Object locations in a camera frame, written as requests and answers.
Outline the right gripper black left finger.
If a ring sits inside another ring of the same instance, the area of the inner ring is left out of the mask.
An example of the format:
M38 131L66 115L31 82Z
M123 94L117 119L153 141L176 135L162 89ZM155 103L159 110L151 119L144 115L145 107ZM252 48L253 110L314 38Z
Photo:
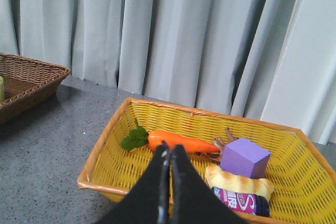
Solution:
M168 223L169 186L170 149L164 142L128 194L97 223Z

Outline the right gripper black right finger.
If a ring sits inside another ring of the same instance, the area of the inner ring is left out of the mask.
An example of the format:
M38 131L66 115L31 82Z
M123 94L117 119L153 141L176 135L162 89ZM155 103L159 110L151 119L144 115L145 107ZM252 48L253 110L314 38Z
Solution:
M173 174L172 223L247 223L225 206L200 177L182 145L171 156Z

